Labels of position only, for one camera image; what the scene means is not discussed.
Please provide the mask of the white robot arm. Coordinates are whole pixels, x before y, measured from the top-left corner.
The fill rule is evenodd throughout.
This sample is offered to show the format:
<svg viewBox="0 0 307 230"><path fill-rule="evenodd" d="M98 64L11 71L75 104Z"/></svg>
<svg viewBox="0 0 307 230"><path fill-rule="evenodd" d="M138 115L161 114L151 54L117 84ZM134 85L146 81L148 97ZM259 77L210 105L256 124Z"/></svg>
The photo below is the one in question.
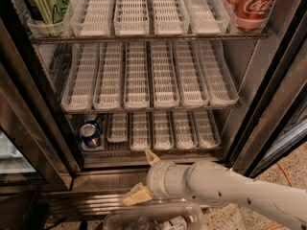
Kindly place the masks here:
<svg viewBox="0 0 307 230"><path fill-rule="evenodd" d="M292 230L307 229L307 192L245 177L215 161L200 160L191 165L162 160L145 150L150 169L145 183L138 183L122 197L135 205L156 197L184 198L220 207L227 203L247 207Z"/></svg>

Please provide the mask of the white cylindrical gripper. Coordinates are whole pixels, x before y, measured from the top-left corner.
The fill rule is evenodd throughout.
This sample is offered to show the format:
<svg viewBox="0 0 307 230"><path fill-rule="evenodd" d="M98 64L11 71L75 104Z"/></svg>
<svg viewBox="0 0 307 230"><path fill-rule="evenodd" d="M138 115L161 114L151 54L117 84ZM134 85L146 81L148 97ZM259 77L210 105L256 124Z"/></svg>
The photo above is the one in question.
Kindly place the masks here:
<svg viewBox="0 0 307 230"><path fill-rule="evenodd" d="M187 184L187 174L190 165L176 164L171 161L159 161L159 157L150 149L145 150L150 166L147 175L147 186L138 183L124 194L122 202L126 206L150 201L156 197L161 198L192 198L192 191Z"/></svg>

